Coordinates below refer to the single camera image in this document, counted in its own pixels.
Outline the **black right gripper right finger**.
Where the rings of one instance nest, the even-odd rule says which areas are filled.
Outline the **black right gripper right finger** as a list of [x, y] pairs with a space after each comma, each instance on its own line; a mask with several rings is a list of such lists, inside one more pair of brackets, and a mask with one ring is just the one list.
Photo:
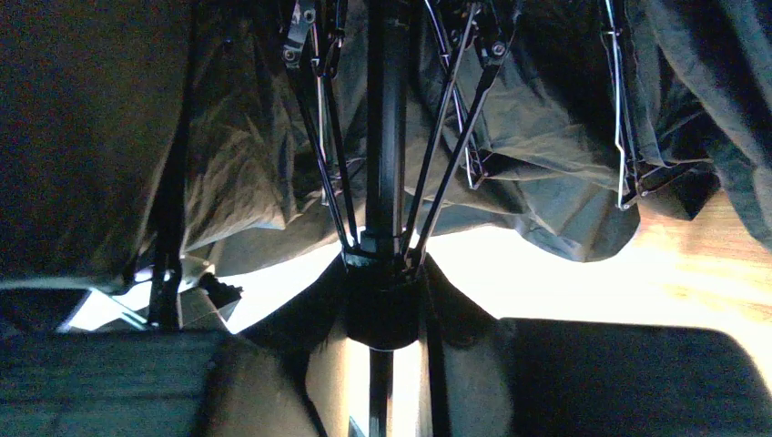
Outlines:
[[442, 341], [437, 436], [768, 436], [771, 395], [716, 330], [488, 320]]

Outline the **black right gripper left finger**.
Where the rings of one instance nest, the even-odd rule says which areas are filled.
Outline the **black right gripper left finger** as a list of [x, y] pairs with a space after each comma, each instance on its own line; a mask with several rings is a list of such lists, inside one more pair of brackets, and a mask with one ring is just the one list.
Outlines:
[[317, 436], [279, 355], [218, 331], [1, 345], [4, 436]]

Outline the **lavender folding umbrella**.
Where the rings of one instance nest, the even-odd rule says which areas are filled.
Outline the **lavender folding umbrella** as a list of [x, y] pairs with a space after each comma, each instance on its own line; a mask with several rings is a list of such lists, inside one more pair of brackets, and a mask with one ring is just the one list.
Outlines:
[[574, 261], [723, 189], [771, 244], [768, 1], [4, 1], [1, 345], [218, 331], [279, 355], [317, 436], [345, 363], [501, 320], [427, 251], [494, 224]]

